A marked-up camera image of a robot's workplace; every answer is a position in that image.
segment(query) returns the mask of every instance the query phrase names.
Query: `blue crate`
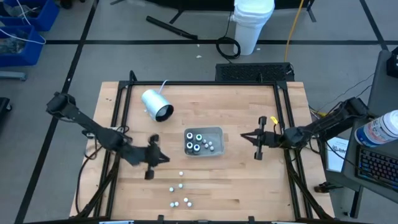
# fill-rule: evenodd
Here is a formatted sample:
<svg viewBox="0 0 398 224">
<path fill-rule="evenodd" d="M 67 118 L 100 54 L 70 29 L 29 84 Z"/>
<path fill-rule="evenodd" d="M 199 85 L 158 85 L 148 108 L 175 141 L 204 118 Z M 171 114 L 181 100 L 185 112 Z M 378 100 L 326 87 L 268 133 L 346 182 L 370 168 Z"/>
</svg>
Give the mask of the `blue crate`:
<svg viewBox="0 0 398 224">
<path fill-rule="evenodd" d="M 57 15 L 59 8 L 55 5 L 53 0 L 19 0 L 21 5 L 40 5 L 42 10 L 36 18 L 27 17 L 30 24 L 36 28 L 37 31 L 48 31 L 51 29 Z M 18 6 L 16 0 L 4 0 L 3 3 L 10 6 Z M 26 26 L 28 23 L 23 17 L 5 17 L 0 16 L 0 21 L 6 26 Z"/>
<path fill-rule="evenodd" d="M 21 30 L 29 34 L 29 40 L 34 40 L 40 43 L 44 41 L 43 38 L 41 38 L 41 36 L 35 31 L 33 26 L 9 26 L 0 27 L 0 29 L 8 34 L 15 34 L 17 31 Z M 0 39 L 3 38 L 8 38 L 8 36 L 0 32 Z M 42 44 L 26 42 L 24 49 L 19 54 L 0 54 L 0 67 L 35 65 L 40 57 L 42 48 Z"/>
</svg>

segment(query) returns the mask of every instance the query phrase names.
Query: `keyboard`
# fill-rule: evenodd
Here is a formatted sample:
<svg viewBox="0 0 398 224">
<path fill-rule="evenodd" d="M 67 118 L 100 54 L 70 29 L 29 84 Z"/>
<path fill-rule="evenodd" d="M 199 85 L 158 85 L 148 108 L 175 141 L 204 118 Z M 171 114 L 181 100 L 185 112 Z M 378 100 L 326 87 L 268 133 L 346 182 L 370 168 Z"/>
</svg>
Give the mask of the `keyboard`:
<svg viewBox="0 0 398 224">
<path fill-rule="evenodd" d="M 389 157 L 361 146 L 358 148 L 357 166 L 374 178 L 357 169 L 356 176 L 379 185 L 382 185 L 380 182 L 384 182 L 398 189 L 398 158 Z"/>
</svg>

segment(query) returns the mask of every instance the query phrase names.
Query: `wooden table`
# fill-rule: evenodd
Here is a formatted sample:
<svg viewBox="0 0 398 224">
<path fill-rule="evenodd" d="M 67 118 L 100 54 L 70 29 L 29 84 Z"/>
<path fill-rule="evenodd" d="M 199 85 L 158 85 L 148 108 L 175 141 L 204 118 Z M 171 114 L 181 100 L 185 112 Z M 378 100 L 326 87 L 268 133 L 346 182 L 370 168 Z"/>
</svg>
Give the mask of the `wooden table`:
<svg viewBox="0 0 398 224">
<path fill-rule="evenodd" d="M 110 126 L 117 92 L 117 82 L 104 82 L 99 93 L 94 120 Z M 303 83 L 288 83 L 296 126 L 311 122 Z M 162 94 L 174 105 L 174 114 L 156 123 L 144 112 L 141 95 L 159 86 L 134 86 L 127 125 L 136 146 L 145 146 L 153 133 L 160 135 L 160 148 L 171 158 L 155 169 L 154 180 L 144 180 L 146 164 L 130 166 L 122 160 L 119 168 L 112 219 L 156 220 L 294 220 L 288 175 L 281 149 L 263 147 L 263 160 L 254 160 L 256 148 L 239 134 L 258 128 L 260 116 L 277 117 L 271 86 L 165 86 Z M 284 119 L 287 115 L 280 91 Z M 124 96 L 121 101 L 121 118 Z M 191 158 L 183 151 L 183 132 L 187 128 L 219 126 L 224 132 L 226 152 L 220 157 Z M 268 120 L 266 130 L 272 131 Z M 94 148 L 88 141 L 88 149 Z M 81 176 L 79 202 L 82 208 L 98 188 L 105 150 L 89 161 Z M 318 194 L 313 187 L 325 181 L 319 155 L 304 148 L 301 152 L 307 185 L 317 202 L 334 216 L 329 194 Z M 184 184 L 183 189 L 177 186 Z M 297 188 L 300 212 L 305 217 L 303 197 Z M 104 214 L 108 193 L 104 194 Z M 188 208 L 183 198 L 193 207 Z M 180 202 L 171 208 L 170 202 Z M 71 215 L 76 211 L 72 205 Z"/>
</svg>

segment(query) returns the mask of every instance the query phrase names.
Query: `black mat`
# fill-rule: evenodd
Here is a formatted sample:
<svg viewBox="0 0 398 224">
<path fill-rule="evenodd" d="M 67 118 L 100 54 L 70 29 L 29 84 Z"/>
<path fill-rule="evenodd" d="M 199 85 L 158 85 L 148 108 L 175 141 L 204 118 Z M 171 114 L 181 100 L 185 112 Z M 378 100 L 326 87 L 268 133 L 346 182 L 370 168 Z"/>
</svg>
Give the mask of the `black mat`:
<svg viewBox="0 0 398 224">
<path fill-rule="evenodd" d="M 216 81 L 294 82 L 294 71 L 290 63 L 217 64 Z"/>
</svg>

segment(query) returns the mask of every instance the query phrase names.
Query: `blue label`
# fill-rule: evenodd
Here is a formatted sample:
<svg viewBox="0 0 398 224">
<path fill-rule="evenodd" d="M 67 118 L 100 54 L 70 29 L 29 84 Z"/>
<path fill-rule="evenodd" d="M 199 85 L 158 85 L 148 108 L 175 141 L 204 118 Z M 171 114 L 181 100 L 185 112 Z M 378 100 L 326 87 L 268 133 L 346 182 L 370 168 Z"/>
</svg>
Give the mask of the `blue label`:
<svg viewBox="0 0 398 224">
<path fill-rule="evenodd" d="M 356 139 L 358 139 L 364 146 L 367 147 L 376 147 L 376 146 L 380 146 L 379 144 L 376 144 L 374 142 L 372 142 L 365 134 L 364 132 L 364 126 L 358 128 L 355 131 L 355 135 L 356 135 Z"/>
</svg>

